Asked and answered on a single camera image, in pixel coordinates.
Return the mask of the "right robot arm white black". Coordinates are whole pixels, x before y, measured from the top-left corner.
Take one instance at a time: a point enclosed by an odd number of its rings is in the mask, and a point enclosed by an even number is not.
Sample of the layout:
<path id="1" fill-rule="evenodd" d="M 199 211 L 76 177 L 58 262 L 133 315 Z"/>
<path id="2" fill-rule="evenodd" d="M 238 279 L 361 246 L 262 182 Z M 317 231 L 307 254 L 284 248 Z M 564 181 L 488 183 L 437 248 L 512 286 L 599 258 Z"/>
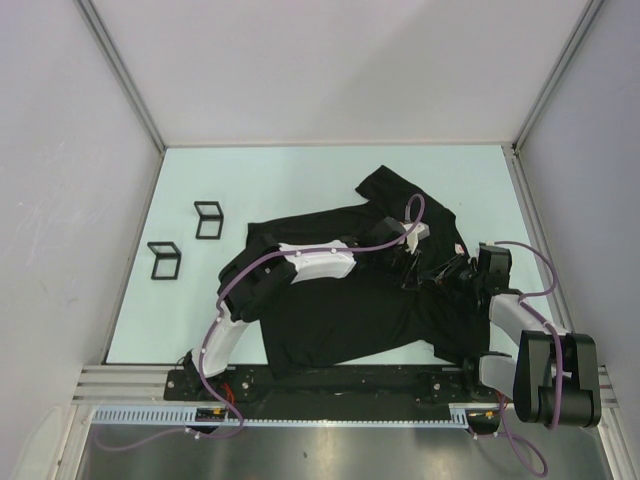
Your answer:
<path id="1" fill-rule="evenodd" d="M 596 343 L 544 317 L 530 303 L 534 293 L 511 287 L 516 245 L 482 243 L 476 256 L 458 253 L 418 276 L 457 294 L 518 346 L 515 356 L 486 351 L 466 360 L 462 391 L 473 401 L 502 394 L 525 423 L 595 427 L 602 414 Z"/>

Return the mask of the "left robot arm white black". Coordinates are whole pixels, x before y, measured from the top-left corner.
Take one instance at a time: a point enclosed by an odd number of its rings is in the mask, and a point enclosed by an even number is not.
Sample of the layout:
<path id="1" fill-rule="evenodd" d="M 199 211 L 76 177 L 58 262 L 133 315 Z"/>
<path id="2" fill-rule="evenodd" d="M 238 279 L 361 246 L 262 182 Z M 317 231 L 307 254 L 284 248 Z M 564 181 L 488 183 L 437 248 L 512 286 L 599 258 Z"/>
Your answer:
<path id="1" fill-rule="evenodd" d="M 428 225 L 387 217 L 361 238 L 293 245 L 267 234 L 250 243 L 220 272 L 216 317 L 202 344 L 183 362 L 184 383 L 197 398 L 214 397 L 230 355 L 247 326 L 259 319 L 291 285 L 319 279 L 343 280 L 378 269 L 402 285 L 416 269 L 419 242 Z"/>

